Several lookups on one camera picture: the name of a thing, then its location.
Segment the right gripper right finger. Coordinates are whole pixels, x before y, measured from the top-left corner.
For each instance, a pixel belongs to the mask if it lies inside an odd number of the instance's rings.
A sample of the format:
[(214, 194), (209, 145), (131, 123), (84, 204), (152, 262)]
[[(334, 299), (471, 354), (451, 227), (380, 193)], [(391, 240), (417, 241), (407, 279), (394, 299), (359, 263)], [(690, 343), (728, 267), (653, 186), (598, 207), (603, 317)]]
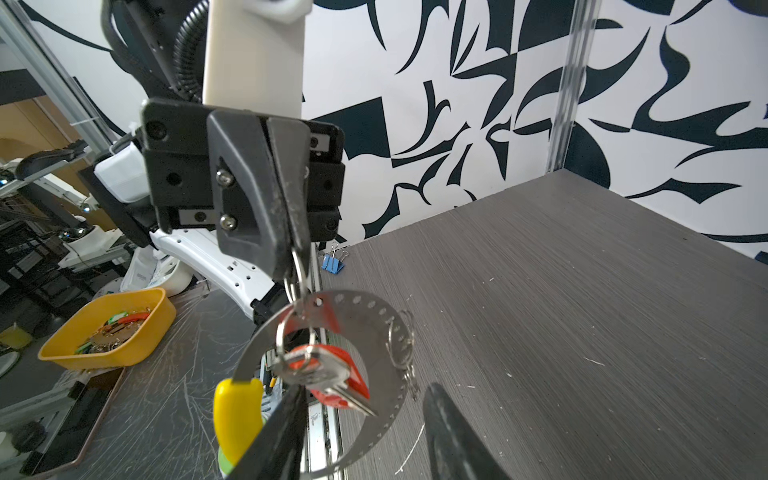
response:
[(438, 383), (425, 390), (423, 416), (432, 479), (510, 479)]

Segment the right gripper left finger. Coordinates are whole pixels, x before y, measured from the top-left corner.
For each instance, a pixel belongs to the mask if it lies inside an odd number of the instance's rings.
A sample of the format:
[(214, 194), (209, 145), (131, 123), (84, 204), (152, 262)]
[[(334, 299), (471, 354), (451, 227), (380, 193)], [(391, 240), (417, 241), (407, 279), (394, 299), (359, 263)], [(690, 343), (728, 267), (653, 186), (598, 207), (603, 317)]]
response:
[(299, 480), (307, 428), (306, 389), (292, 386), (227, 478)]

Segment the red key tag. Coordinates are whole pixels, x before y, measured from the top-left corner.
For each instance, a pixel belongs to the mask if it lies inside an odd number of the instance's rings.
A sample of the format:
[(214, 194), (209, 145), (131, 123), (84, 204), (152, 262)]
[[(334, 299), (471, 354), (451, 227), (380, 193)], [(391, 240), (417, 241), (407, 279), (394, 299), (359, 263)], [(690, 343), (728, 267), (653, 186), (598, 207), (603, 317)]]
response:
[[(316, 328), (341, 332), (338, 315), (334, 312), (331, 302), (322, 296), (316, 296), (308, 303), (294, 303), (277, 327), (278, 375), (287, 383), (338, 396), (347, 403), (348, 408), (367, 416), (376, 416), (377, 413), (371, 407), (369, 399), (349, 386), (352, 367), (326, 347), (320, 347), (316, 340)], [(298, 351), (287, 353), (284, 345), (285, 334), (288, 330), (300, 329), (309, 331), (309, 343)]]

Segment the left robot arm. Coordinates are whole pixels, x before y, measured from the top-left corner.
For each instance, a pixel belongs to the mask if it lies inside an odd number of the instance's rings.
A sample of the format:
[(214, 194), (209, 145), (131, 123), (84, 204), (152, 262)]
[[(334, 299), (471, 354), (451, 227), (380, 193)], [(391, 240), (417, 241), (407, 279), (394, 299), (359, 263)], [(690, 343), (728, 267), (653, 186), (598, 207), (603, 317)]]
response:
[(102, 32), (144, 89), (140, 123), (83, 181), (137, 245), (202, 274), (256, 324), (333, 239), (344, 134), (302, 118), (309, 1), (105, 1)]

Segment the metal keyring with yellow tag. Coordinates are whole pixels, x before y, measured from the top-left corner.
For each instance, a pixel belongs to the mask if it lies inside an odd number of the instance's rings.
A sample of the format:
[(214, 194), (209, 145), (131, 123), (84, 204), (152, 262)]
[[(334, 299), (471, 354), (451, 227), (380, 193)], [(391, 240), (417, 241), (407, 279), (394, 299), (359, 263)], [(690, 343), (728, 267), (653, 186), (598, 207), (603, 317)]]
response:
[[(214, 395), (214, 427), (229, 479), (324, 479), (364, 457), (419, 393), (414, 337), (403, 315), (364, 291), (307, 287), (307, 263), (286, 253), (289, 303), (247, 344)], [(353, 443), (326, 466), (304, 470), (310, 395), (362, 414)]]

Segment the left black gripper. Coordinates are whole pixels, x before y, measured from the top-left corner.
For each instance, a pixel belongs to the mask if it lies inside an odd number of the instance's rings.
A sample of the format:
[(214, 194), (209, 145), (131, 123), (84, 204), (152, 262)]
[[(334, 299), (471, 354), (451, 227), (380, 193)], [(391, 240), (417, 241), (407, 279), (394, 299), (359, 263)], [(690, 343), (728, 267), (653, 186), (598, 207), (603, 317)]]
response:
[(272, 158), (261, 119), (251, 112), (152, 98), (141, 119), (151, 201), (164, 232), (213, 227), (214, 214), (202, 220), (194, 213), (214, 207), (220, 250), (278, 281), (290, 271), (288, 225), (302, 264), (311, 240), (335, 238), (345, 173), (341, 128), (271, 117)]

